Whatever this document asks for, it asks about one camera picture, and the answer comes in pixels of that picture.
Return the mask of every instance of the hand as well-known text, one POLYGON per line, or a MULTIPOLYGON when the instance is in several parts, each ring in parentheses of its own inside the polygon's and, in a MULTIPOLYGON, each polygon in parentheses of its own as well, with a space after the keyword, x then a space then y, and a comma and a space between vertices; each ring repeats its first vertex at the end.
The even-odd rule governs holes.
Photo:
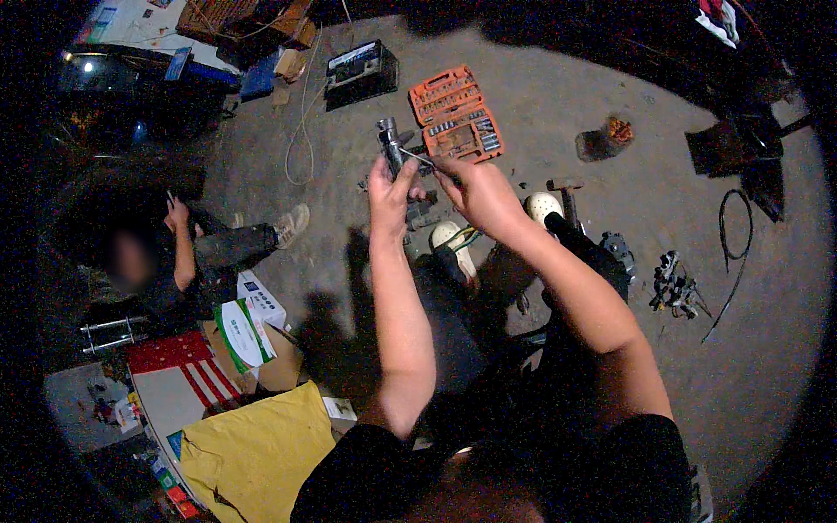
POLYGON ((468 223, 508 245, 520 227, 531 223, 520 200, 500 169, 436 156, 434 175, 454 207, 468 223))
POLYGON ((419 162, 410 158, 404 163, 394 182, 389 181, 389 167, 383 156, 378 156, 369 173, 370 240, 401 244, 407 233, 407 196, 421 197, 423 192, 413 187, 419 162))
POLYGON ((189 207, 183 202, 181 202, 177 197, 174 197, 172 200, 167 200, 168 205, 168 216, 163 222, 168 225, 169 228, 174 227, 175 230, 178 228, 186 228, 189 223, 189 207))

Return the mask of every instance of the black cable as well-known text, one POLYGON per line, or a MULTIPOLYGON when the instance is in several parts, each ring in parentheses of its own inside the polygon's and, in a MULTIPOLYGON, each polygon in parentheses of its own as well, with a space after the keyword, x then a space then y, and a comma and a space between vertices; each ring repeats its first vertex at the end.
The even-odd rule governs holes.
POLYGON ((752 208, 750 207, 750 202, 747 200, 747 195, 739 189, 730 189, 727 191, 727 194, 724 195, 724 199, 721 200, 721 210, 718 211, 718 230, 721 234, 721 248, 724 249, 724 265, 727 267, 727 274, 730 272, 731 259, 740 259, 741 267, 738 269, 738 277, 735 278, 735 284, 732 286, 732 290, 730 291, 726 304, 724 304, 721 312, 715 319, 715 323, 712 324, 712 328, 706 333, 706 336, 703 336, 701 344, 705 343, 706 340, 709 339, 709 336, 712 336, 712 333, 715 332, 715 328, 718 326, 718 323, 721 321, 724 313, 727 312, 727 308, 730 306, 730 302, 732 302, 732 297, 738 289, 738 284, 741 283, 741 277, 744 275, 744 266, 747 264, 747 255, 750 254, 750 244, 752 244, 752 208), (744 205, 747 206, 747 219, 750 220, 750 233, 747 236, 747 247, 745 247, 740 254, 731 253, 729 247, 727 246, 727 226, 724 222, 724 213, 727 211, 727 200, 730 196, 732 196, 732 194, 737 194, 744 202, 744 205))

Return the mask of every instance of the dark pants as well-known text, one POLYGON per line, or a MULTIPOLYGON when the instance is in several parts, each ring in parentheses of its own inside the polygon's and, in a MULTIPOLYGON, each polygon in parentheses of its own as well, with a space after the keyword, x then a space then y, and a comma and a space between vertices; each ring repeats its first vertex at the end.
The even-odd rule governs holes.
MULTIPOLYGON (((546 222, 562 245, 602 275, 623 298, 627 296, 629 277, 621 262, 557 213, 547 216, 546 222)), ((572 413, 563 418, 567 423, 586 416, 581 411, 583 403, 590 403, 594 361, 555 307, 551 306, 552 318, 541 329, 541 338, 546 339, 542 345, 526 335, 485 341, 475 332, 481 327, 470 314, 460 269, 450 249, 421 259, 415 281, 433 329, 438 371, 436 393, 423 421, 438 443, 465 445, 498 435, 531 438, 544 430, 532 426, 542 418, 536 414, 541 410, 567 410, 572 413), (522 376, 521 363, 539 348, 544 354, 537 378, 522 376)), ((551 297, 545 298, 550 305, 551 297)))
POLYGON ((235 300, 238 272, 253 268, 276 250, 273 226, 229 228, 197 206, 191 208, 191 215, 205 233, 193 240, 201 294, 215 305, 235 300))

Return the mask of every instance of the concrete floor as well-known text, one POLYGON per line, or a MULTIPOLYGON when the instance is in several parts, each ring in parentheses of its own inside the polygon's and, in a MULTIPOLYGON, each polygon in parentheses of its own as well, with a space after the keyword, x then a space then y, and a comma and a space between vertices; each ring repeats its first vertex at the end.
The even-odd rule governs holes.
MULTIPOLYGON (((374 373, 368 318, 356 322, 354 314, 367 296, 353 294, 350 285, 359 281, 362 263, 353 261, 362 257, 357 250, 347 252, 350 228, 362 228, 368 220, 367 196, 357 183, 377 153, 374 123, 394 115, 401 131, 415 128, 408 88, 442 69, 468 64, 506 139, 506 154, 496 165, 507 175, 514 171, 518 194, 544 190, 550 177, 582 179, 586 187, 577 193, 577 205, 588 235, 598 241, 611 230, 626 238, 637 259, 629 304, 655 347, 686 452, 691 461, 705 464, 719 511, 734 509, 780 445, 824 330, 830 230, 813 132, 805 128, 783 139, 786 221, 773 224, 754 208, 755 234, 743 281, 716 334, 702 345, 711 319, 654 313, 648 301, 654 267, 668 249, 680 251, 713 314, 735 281, 737 262, 730 274, 724 270, 717 214, 724 193, 739 181, 698 177, 683 135, 712 126, 716 119, 709 111, 612 69, 542 49, 493 44, 473 29, 419 38, 399 18, 379 18, 356 23, 356 31, 358 43, 382 38, 398 57, 399 91, 330 113, 321 100, 314 104, 306 125, 315 173, 304 187, 290 185, 283 168, 300 117, 302 82, 292 86, 290 103, 277 111, 270 98, 242 105, 238 117, 218 132, 205 189, 208 206, 228 223, 236 212, 255 223, 274 220, 300 202, 311 207, 305 237, 255 272, 288 310, 296 332, 318 331, 324 344, 342 347, 343 353, 329 355, 335 361, 326 367, 332 365, 334 373, 326 384, 362 403, 368 386, 349 382, 353 377, 363 382, 360 377, 374 373), (635 142, 614 159, 580 162, 575 135, 598 128, 613 111, 628 116, 635 142), (529 188, 520 189, 520 182, 529 188)), ((348 49, 349 38, 346 26, 325 30, 308 100, 322 85, 326 60, 348 49)), ((774 112, 787 124, 804 108, 782 103, 774 112)), ((418 143, 414 139, 410 145, 418 143)), ((298 140, 290 154, 291 177, 305 178, 308 165, 307 146, 298 140)), ((740 251, 747 217, 738 201, 727 209, 727 230, 731 250, 740 251)), ((415 244, 423 245, 426 236, 425 231, 415 244)), ((492 246, 487 238, 478 240, 472 249, 477 264, 492 246)), ((510 333, 547 320, 541 288, 536 282, 527 291, 528 316, 509 307, 510 333)))

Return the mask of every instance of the forearm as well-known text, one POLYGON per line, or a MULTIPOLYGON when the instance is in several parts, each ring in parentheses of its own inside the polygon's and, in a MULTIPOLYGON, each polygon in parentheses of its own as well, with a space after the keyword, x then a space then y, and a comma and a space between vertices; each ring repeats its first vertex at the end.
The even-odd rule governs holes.
POLYGON ((389 427, 406 438, 435 389, 433 335, 401 244, 373 237, 370 264, 383 371, 378 401, 389 427))
POLYGON ((645 342, 616 290, 536 223, 517 227, 508 247, 541 275, 569 322, 594 351, 602 354, 645 342))
POLYGON ((174 283, 181 292, 195 279, 195 253, 186 225, 175 229, 174 283))

